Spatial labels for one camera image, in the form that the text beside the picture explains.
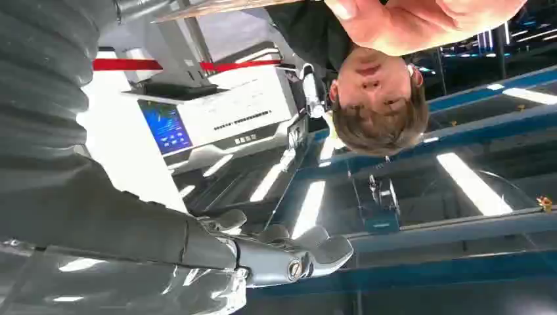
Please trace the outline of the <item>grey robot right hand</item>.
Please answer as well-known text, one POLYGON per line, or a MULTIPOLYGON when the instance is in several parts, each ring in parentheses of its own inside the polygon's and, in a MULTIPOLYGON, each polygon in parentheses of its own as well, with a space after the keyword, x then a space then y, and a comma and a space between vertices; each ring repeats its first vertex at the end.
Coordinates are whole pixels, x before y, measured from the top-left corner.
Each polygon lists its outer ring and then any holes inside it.
POLYGON ((2 314, 232 314, 250 287, 337 271, 350 242, 314 227, 230 236, 240 212, 198 220, 115 189, 102 167, 1 158, 2 314))

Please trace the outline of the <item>person's right hand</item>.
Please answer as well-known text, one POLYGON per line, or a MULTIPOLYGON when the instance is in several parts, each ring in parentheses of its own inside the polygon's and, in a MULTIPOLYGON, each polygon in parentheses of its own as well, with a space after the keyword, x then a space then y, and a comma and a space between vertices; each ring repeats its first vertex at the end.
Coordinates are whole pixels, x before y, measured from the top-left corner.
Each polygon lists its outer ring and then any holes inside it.
POLYGON ((327 1, 352 41, 402 56, 462 41, 511 19, 524 0, 327 1))

